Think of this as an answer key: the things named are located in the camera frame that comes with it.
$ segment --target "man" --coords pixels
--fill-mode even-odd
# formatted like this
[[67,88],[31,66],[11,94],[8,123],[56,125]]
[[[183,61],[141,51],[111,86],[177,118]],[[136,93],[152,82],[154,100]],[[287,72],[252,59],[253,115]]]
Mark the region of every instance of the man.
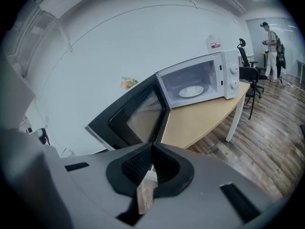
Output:
[[276,37],[273,31],[270,31],[269,24],[267,22],[263,22],[261,27],[268,32],[268,41],[264,43],[264,45],[268,46],[269,56],[268,56],[268,63],[265,75],[269,79],[269,74],[272,68],[273,78],[270,80],[271,82],[277,82],[277,67],[276,67]]

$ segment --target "white table leg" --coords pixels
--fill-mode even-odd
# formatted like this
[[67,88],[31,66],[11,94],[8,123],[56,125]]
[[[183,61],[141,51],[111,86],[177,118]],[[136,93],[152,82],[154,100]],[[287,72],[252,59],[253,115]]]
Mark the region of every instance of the white table leg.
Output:
[[301,64],[301,76],[300,76],[300,84],[302,83],[302,76],[303,76],[303,64]]
[[240,116],[242,114],[242,111],[243,111],[244,99],[245,99],[245,96],[241,100],[239,100],[239,102],[238,102],[238,104],[236,106],[236,110],[235,110],[235,114],[234,114],[234,119],[232,121],[230,131],[229,131],[228,136],[226,138],[227,142],[231,141],[232,136],[233,136],[233,134],[235,132],[235,129],[237,127],[237,124],[239,122],[239,118],[240,118]]

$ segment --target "cable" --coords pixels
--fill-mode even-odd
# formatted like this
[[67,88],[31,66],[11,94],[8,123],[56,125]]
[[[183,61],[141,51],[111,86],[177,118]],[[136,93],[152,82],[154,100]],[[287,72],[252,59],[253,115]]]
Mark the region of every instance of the cable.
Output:
[[279,88],[282,89],[282,90],[285,89],[285,87],[288,86],[288,85],[289,85],[289,86],[292,86],[292,84],[291,84],[290,82],[287,83],[286,85],[284,85],[282,79],[280,79],[280,81],[281,81],[281,84],[282,84],[282,85],[279,86]]

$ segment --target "microwave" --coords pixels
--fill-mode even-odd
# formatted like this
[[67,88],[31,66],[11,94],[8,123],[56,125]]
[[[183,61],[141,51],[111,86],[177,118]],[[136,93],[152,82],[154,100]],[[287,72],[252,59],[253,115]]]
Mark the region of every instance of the microwave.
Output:
[[238,95],[238,84],[236,51],[187,60],[138,83],[86,129],[110,150],[161,142],[172,108],[222,96],[233,98]]
[[156,76],[171,109],[239,93],[236,50],[190,59],[160,70]]

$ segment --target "office chair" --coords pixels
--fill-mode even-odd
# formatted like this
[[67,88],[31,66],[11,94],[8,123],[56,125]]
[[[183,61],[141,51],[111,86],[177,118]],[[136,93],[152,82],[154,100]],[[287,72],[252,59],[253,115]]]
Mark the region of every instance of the office chair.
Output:
[[[239,52],[240,52],[240,55],[241,55],[241,57],[242,57],[242,59],[243,59],[243,65],[244,65],[244,67],[252,67],[253,68],[253,66],[254,66],[254,64],[255,63],[258,63],[257,61],[248,61],[248,59],[247,59],[247,56],[246,56],[246,53],[244,52],[244,49],[243,49],[243,47],[246,45],[246,42],[244,41],[244,39],[242,39],[242,38],[239,38],[239,41],[240,41],[240,44],[238,44],[237,45],[237,48],[239,49]],[[265,76],[265,75],[263,75],[263,74],[261,74],[261,70],[264,70],[265,68],[264,67],[259,67],[259,66],[256,66],[255,67],[257,70],[258,70],[258,73],[259,73],[259,76],[258,76],[258,79],[260,79],[260,80],[267,80],[268,78],[267,78],[267,76]],[[264,87],[262,87],[262,86],[256,86],[256,88],[260,88],[260,89],[262,89],[263,90],[263,92],[264,92]],[[261,92],[257,89],[256,90],[258,93],[259,93],[259,98],[262,98],[262,94],[261,94]]]
[[239,79],[244,79],[248,81],[252,81],[250,85],[250,89],[246,93],[246,97],[248,97],[247,103],[248,104],[250,98],[253,98],[252,101],[252,107],[251,107],[251,113],[249,119],[251,119],[253,106],[254,106],[254,100],[255,100],[255,92],[257,91],[257,81],[258,81],[258,70],[251,67],[239,67]]

